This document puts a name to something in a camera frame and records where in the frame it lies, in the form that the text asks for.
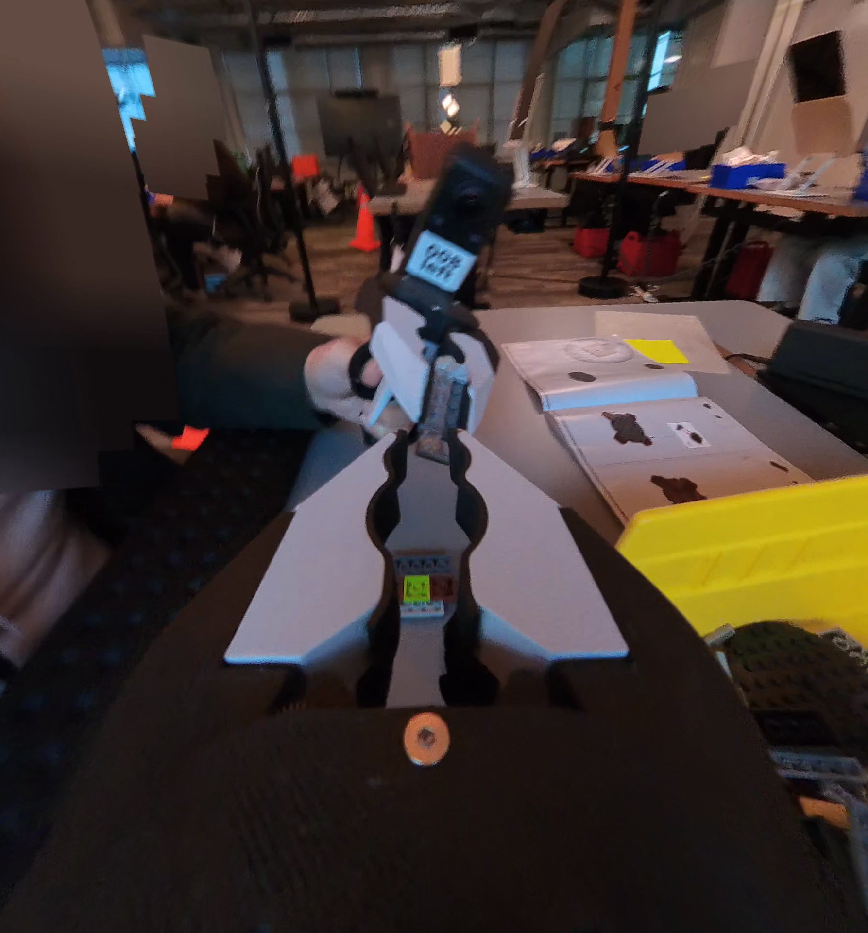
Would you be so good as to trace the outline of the black monitor screen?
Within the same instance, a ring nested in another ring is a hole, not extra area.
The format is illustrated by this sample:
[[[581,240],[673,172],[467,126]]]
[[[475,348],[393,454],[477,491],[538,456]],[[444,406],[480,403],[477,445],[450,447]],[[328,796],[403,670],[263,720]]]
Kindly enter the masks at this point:
[[[354,143],[367,157],[395,159],[403,145],[401,99],[397,95],[325,95],[317,113],[325,157],[347,157]]]

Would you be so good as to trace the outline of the pile of toy bricks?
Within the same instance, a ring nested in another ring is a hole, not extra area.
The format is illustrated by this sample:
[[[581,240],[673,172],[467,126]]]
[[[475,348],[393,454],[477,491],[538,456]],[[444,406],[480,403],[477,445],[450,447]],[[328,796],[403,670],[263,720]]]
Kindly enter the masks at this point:
[[[736,629],[724,625],[703,636],[730,679],[731,673],[719,648]],[[868,671],[868,647],[844,630],[831,628],[816,635],[829,638]],[[768,754],[794,799],[814,845],[821,851],[844,893],[850,914],[864,917],[868,926],[868,766],[861,765],[855,758],[833,753],[768,746]]]

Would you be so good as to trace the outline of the person's left hand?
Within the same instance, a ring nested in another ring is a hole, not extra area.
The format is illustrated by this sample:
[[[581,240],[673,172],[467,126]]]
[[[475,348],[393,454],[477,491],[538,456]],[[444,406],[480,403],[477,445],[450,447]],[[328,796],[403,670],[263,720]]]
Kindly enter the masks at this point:
[[[352,359],[367,345],[354,338],[341,337],[311,351],[303,368],[311,405],[321,413],[359,426],[375,439],[399,430],[410,432],[414,425],[395,401],[389,402],[379,418],[370,424],[371,401],[358,396],[349,372]]]

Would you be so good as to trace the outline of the grey toy brick piece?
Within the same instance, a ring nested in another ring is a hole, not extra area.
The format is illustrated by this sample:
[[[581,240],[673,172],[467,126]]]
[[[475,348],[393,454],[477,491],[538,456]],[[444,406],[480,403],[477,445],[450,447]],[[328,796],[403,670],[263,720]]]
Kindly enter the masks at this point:
[[[424,418],[417,426],[417,456],[441,465],[451,461],[449,435],[461,425],[467,395],[466,368],[451,356],[439,356],[431,371]]]

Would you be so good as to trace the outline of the grey paper sheet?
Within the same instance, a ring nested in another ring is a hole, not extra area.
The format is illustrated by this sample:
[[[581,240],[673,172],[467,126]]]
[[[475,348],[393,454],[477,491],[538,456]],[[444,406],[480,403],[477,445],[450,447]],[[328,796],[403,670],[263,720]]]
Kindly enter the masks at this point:
[[[609,337],[621,342],[630,338],[671,340],[682,349],[691,362],[689,366],[661,367],[683,368],[689,372],[710,374],[726,374],[729,371],[727,362],[719,354],[696,316],[598,308],[594,312],[594,324],[596,336]],[[649,359],[637,355],[643,363],[653,365]]]

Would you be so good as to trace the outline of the small toy brick assembly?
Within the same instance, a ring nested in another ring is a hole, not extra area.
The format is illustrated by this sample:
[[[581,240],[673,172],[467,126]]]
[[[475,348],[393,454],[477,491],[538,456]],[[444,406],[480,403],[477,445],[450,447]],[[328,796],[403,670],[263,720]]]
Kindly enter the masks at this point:
[[[393,554],[404,622],[445,622],[455,607],[458,571],[447,553]]]

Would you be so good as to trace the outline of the person's pale pants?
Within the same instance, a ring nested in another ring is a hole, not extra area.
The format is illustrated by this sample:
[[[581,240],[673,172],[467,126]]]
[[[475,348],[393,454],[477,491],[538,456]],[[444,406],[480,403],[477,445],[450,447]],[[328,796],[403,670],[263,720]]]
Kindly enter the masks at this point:
[[[22,667],[109,556],[63,493],[0,494],[0,655]]]

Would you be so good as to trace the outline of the orange traffic cone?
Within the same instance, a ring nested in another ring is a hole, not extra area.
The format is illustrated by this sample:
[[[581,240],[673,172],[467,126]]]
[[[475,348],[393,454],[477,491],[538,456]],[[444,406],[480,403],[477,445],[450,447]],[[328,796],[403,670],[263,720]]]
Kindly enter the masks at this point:
[[[357,226],[353,239],[349,244],[351,249],[363,253],[371,253],[381,249],[374,216],[370,210],[370,195],[360,185],[357,192]]]

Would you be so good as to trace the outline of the black studded plate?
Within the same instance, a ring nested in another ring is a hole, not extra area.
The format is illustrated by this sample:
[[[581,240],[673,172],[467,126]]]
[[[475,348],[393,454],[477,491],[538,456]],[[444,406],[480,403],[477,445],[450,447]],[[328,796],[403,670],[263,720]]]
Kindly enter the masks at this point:
[[[719,648],[772,749],[868,766],[868,671],[829,638],[789,622],[737,628]]]

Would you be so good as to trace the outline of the black office chair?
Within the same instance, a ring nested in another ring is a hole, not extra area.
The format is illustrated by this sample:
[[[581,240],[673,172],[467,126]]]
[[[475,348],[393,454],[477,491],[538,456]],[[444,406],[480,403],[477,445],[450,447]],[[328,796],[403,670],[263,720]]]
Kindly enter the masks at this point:
[[[226,143],[216,139],[212,145],[217,172],[206,177],[207,202],[214,216],[212,237],[216,243],[239,252],[237,265],[227,272],[214,294],[232,297],[238,286],[251,287],[257,280],[267,297],[273,277],[297,284],[299,278],[286,259],[279,259],[278,266],[265,260],[267,255],[279,256],[288,239],[282,223],[274,219],[259,182],[241,168]]]

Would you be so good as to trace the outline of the yellow plastic bin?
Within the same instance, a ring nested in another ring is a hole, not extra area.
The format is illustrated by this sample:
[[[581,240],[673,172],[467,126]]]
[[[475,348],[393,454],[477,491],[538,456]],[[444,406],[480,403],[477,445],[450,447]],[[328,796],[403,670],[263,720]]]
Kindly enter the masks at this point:
[[[868,474],[641,511],[616,548],[702,635],[780,621],[868,647]]]

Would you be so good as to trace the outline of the yellow sticky note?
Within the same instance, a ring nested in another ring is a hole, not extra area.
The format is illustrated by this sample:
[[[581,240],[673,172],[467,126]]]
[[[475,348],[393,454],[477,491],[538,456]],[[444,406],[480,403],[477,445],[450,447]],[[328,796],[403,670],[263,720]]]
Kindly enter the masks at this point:
[[[689,366],[686,354],[671,340],[626,339],[623,341],[634,352],[658,366]]]

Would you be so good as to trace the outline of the open instruction booklet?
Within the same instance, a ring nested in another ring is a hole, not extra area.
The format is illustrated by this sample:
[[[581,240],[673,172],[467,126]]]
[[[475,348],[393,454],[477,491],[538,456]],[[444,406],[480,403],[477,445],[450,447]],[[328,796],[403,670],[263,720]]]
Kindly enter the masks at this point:
[[[614,336],[507,343],[555,435],[623,524],[641,511],[811,484],[703,397],[681,363]]]

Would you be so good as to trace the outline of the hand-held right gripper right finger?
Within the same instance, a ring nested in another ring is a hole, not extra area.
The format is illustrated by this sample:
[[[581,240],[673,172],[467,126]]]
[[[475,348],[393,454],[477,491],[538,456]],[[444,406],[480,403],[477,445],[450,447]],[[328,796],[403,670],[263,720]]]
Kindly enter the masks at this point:
[[[444,629],[441,695],[490,706],[518,674],[629,648],[561,507],[464,431],[448,438],[455,520],[467,539]]]

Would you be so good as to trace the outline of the wooden background table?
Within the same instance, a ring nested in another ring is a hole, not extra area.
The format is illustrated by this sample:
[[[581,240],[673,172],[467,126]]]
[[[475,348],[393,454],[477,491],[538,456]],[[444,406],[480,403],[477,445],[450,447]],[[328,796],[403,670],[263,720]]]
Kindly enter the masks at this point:
[[[631,173],[628,185],[655,190],[683,191],[702,199],[704,216],[715,221],[691,291],[691,300],[718,300],[728,297],[728,280],[734,254],[752,228],[812,238],[840,232],[857,233],[868,222],[868,202],[851,197],[851,191],[826,192],[812,188],[803,194],[794,191],[766,191],[755,188],[721,189],[707,182],[694,183],[669,175]],[[800,217],[784,215],[789,211]],[[868,329],[868,272],[862,272],[864,290],[849,297],[839,313],[844,327],[857,331]]]

